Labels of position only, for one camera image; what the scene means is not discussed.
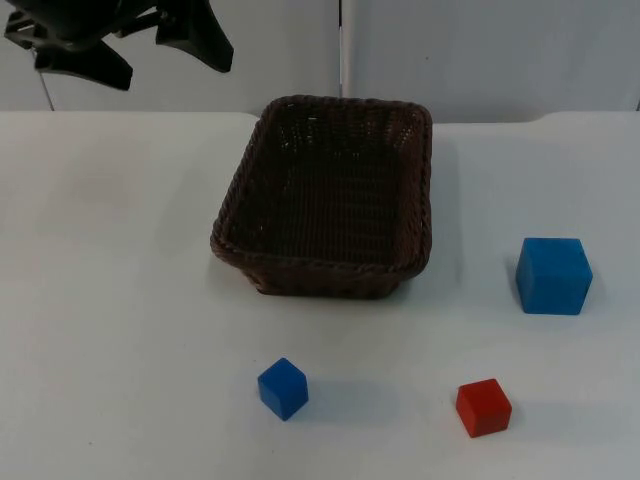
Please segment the block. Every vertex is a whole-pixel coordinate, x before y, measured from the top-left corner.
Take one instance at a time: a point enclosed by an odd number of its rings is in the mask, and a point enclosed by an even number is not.
[[[309,400],[307,377],[286,358],[281,358],[258,377],[260,399],[283,421]]]
[[[592,279],[580,240],[524,240],[516,283],[525,313],[578,315]]]
[[[495,378],[461,386],[456,410],[471,438],[506,430],[511,418],[511,403]]]

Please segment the red cube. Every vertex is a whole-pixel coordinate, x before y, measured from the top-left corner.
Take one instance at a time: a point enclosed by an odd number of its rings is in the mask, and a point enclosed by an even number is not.
[[[456,410],[472,438],[506,430],[511,417],[511,403],[495,378],[461,386]]]

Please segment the small blue cube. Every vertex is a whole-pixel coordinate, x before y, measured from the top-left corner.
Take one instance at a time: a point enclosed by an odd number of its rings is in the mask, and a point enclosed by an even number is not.
[[[307,377],[281,358],[258,377],[260,399],[286,421],[309,400]]]
[[[580,240],[526,238],[516,271],[526,313],[578,315],[593,274]]]

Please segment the large blue cube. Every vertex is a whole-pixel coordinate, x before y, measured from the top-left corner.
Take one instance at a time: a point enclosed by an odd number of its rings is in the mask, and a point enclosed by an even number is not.
[[[307,377],[281,358],[258,377],[260,399],[282,420],[288,420],[309,400]]]
[[[516,283],[526,313],[578,315],[592,279],[580,240],[524,240]]]

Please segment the wicker basket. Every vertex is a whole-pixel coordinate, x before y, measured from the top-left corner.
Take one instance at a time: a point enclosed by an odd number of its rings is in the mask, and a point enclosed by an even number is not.
[[[265,294],[388,295],[429,259],[431,135],[415,104],[275,100],[214,224],[214,253]]]

